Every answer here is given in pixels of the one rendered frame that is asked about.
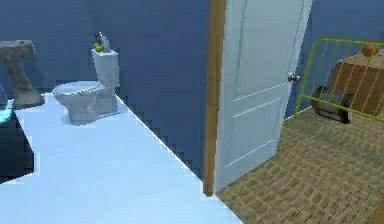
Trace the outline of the white panel door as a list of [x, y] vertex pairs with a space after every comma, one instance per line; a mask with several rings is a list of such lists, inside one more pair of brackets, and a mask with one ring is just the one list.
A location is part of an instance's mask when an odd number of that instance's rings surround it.
[[312, 2], [226, 1], [216, 192], [275, 155]]

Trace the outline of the white toilet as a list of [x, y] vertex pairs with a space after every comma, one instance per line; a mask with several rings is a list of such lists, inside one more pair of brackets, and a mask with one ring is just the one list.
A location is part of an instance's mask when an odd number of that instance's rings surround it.
[[60, 84], [54, 98], [67, 109], [72, 125], [85, 125], [118, 113], [116, 88], [120, 86], [119, 54], [91, 50], [96, 80]]

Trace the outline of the grey spray bottle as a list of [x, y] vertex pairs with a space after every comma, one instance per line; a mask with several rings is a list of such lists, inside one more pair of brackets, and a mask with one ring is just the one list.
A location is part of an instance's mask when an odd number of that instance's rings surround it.
[[97, 39], [97, 43], [102, 47], [102, 50], [104, 53], [110, 53], [111, 52], [109, 40], [107, 39], [106, 36], [104, 36], [102, 34], [101, 31], [99, 31], [96, 34], [96, 39]]

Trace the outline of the dark grey cylinder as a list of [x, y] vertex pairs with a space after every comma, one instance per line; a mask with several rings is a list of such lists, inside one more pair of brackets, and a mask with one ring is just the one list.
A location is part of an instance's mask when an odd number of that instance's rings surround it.
[[319, 86], [313, 92], [312, 97], [311, 106], [317, 115], [343, 124], [351, 122], [350, 112], [347, 111], [347, 108], [351, 106], [352, 93]]

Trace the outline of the brown bed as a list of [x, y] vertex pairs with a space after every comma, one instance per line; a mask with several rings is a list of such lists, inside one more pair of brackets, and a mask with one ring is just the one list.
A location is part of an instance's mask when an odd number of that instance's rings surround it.
[[378, 116], [384, 111], [384, 50], [372, 58], [358, 53], [338, 60], [329, 87], [350, 93], [352, 109]]

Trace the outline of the orange basketball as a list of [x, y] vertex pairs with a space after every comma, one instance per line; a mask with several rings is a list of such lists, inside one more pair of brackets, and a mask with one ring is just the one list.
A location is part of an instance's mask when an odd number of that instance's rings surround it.
[[376, 44], [365, 44], [361, 50], [361, 53], [365, 57], [375, 56], [380, 51], [380, 46]]

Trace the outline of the brown wooden door frame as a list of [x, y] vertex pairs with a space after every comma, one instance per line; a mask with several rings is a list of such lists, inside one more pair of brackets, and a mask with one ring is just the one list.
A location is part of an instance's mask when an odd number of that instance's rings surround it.
[[209, 0], [209, 8], [203, 172], [203, 193], [207, 197], [211, 197], [214, 194], [214, 171], [226, 0]]

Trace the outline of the green metal bed frame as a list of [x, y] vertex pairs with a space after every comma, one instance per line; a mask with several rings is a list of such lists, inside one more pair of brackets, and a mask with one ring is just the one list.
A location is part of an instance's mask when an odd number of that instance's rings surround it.
[[[301, 106], [305, 100], [308, 100], [311, 104], [311, 100], [313, 99], [312, 94], [319, 86], [329, 87], [337, 61], [361, 53], [365, 44], [376, 44], [380, 46], [380, 50], [384, 50], [384, 40], [366, 40], [335, 36], [323, 36], [316, 39], [312, 44], [305, 66], [296, 105]], [[351, 106], [347, 108], [347, 111], [350, 112], [350, 120], [352, 120], [354, 115], [359, 115], [373, 121], [384, 123], [384, 111], [378, 116], [373, 116], [356, 111], [352, 109]]]

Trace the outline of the grey stone pedestal sink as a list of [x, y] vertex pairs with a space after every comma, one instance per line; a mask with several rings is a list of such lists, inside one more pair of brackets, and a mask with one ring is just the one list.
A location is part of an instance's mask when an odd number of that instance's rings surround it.
[[33, 57], [36, 54], [31, 40], [0, 41], [0, 61], [7, 66], [14, 100], [13, 109], [22, 110], [41, 106], [45, 103], [44, 97], [37, 91], [27, 78], [20, 60]]

